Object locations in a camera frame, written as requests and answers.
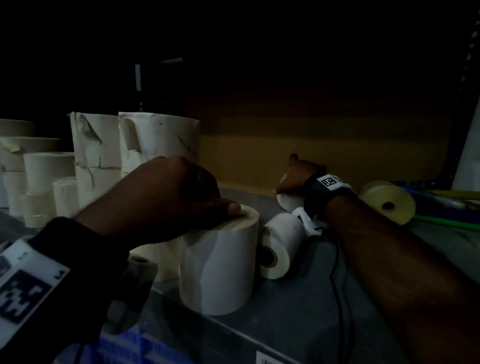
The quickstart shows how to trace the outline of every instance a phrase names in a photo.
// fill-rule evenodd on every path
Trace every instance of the hand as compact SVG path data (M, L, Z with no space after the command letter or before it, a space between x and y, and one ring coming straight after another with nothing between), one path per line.
M325 164L319 165L307 160L299 160L295 153L290 154L285 179L274 190L275 194L300 194L300 189L305 181L313 174L323 171L327 173Z
M73 219L133 249L212 228L239 212L238 203L220 198L210 172L182 157L156 157Z

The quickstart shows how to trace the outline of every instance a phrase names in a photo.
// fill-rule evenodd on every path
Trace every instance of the cable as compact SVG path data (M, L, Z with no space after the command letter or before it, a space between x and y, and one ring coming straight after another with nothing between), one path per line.
M344 333L344 326L343 326L343 310L342 310L342 302L340 301L340 295L338 294L338 290L336 289L334 275L336 267L338 266L339 260L339 252L338 252L338 242L333 241L335 245L335 262L332 267L332 271L330 272L330 282L332 283L332 290L333 294L336 299L336 307L338 311L338 354L337 354L337 363L342 363L343 357L343 350L345 347L345 333Z
M80 345L78 345L77 354L75 354L73 364L80 364L80 359L82 358L82 354L84 353L84 347L84 343L80 343Z

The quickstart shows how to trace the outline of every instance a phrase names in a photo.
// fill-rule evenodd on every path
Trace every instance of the black cable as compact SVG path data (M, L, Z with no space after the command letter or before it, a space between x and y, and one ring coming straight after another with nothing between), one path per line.
M80 345L78 345L77 354L75 354L75 359L73 361L73 364L80 364L80 359L82 358L82 354L84 353L84 347L85 347L84 343L81 343Z
M344 333L344 326L343 326L343 310L342 310L342 302L340 301L340 295L338 294L338 290L336 289L334 275L336 267L338 266L339 260L339 251L338 251L338 243L333 241L335 244L335 262L332 267L332 271L330 272L330 282L332 283L332 290L336 300L336 307L338 311L338 355L337 355L337 363L342 363L343 357L343 350L345 347L345 333Z

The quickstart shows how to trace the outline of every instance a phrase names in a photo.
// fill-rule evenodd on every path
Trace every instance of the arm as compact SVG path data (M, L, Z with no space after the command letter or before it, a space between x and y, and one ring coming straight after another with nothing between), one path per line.
M291 157L287 184L277 192L298 189L320 168ZM413 361L480 362L480 294L474 282L355 197L334 197L324 213L349 266Z
M157 157L73 219L54 219L29 244L47 257L49 267L60 263L70 271L31 316L25 316L26 321L0 350L0 363L51 363L67 345L94 341L129 250L174 239L190 229L217 225L239 211L239 204L220 198L209 172L184 158ZM18 265L29 262L29 257ZM8 317L19 313L8 308L14 303L11 292L22 287L17 303L24 304L28 283L24 275L16 283L0 283L0 342L12 322L22 317Z

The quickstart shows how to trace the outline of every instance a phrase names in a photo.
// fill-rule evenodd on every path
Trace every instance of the yellow tape roll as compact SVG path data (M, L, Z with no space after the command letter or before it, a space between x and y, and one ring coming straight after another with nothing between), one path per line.
M412 196L387 181L367 183L360 188L358 197L375 211L399 225L406 224L415 215L415 201Z

